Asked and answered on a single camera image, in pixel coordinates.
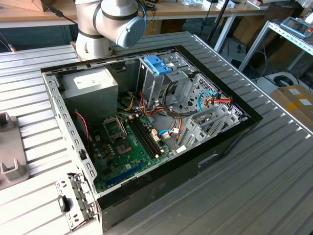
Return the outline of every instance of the yellow cable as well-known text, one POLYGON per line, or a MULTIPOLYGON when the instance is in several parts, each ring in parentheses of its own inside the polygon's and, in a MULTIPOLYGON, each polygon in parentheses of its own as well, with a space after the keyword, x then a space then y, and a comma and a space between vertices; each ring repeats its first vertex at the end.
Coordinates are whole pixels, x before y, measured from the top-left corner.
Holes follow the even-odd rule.
POLYGON ((127 108, 127 109, 124 109, 124 110, 125 110, 125 111, 129 111, 130 109, 132 109, 133 104, 134 104, 134 96, 132 96, 132 100, 131 100, 131 103, 130 103, 130 105, 128 106, 128 108, 127 108))

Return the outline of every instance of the metal shelf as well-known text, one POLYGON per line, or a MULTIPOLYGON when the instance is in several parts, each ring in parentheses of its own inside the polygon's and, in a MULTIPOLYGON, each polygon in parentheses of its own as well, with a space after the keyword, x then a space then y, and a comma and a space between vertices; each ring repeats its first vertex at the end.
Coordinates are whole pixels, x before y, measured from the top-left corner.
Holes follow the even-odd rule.
POLYGON ((284 29, 282 29, 278 24, 275 24, 273 22, 267 21, 265 25, 263 26, 260 34, 255 39, 253 45, 251 46, 249 52, 247 53, 246 57, 240 64, 238 70, 243 71, 245 67, 248 65, 251 57, 254 55, 255 51, 259 47, 260 43, 263 41, 264 37, 266 36, 266 33, 268 30, 271 29, 274 32, 278 33, 282 37, 286 38, 299 48, 301 48, 303 51, 298 55, 298 57, 293 61, 293 63, 289 66, 288 70, 291 70, 292 67, 298 62, 298 60, 301 58, 301 56, 304 54, 304 52, 309 53, 310 55, 313 55, 313 35, 309 38, 306 38, 305 40, 302 40, 300 38, 297 38, 296 36, 292 35, 291 33, 286 32, 284 29))

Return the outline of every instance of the aluminum table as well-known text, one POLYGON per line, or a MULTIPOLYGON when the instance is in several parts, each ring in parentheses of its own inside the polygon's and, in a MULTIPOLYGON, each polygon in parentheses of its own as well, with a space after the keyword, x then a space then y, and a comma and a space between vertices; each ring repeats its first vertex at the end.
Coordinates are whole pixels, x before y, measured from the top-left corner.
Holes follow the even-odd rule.
MULTIPOLYGON (((183 45, 263 120, 230 155, 117 224, 109 235, 309 234, 312 132, 188 32, 143 37, 117 54, 183 45)), ((71 46, 0 54, 0 110, 17 116, 30 179, 0 191, 1 234, 69 234, 54 182, 74 170, 39 68, 77 61, 71 46)), ((98 235, 96 220, 73 234, 98 235)))

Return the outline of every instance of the ram slot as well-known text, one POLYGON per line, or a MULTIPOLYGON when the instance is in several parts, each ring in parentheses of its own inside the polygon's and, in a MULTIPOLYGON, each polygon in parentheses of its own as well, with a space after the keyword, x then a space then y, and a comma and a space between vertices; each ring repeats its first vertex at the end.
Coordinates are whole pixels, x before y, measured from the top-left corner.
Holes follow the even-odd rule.
POLYGON ((147 133, 139 119, 129 121, 129 126, 151 158, 154 158, 157 154, 161 154, 159 147, 156 145, 152 137, 147 133))

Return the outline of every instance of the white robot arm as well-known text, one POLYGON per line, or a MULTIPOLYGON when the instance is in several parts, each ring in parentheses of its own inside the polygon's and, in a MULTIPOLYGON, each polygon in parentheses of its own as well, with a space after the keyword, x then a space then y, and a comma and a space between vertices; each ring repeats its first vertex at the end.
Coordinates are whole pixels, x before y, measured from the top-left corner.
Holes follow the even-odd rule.
POLYGON ((76 52, 83 59, 110 56, 109 40, 132 47, 145 30, 135 0, 76 0, 75 4, 79 29, 76 52))

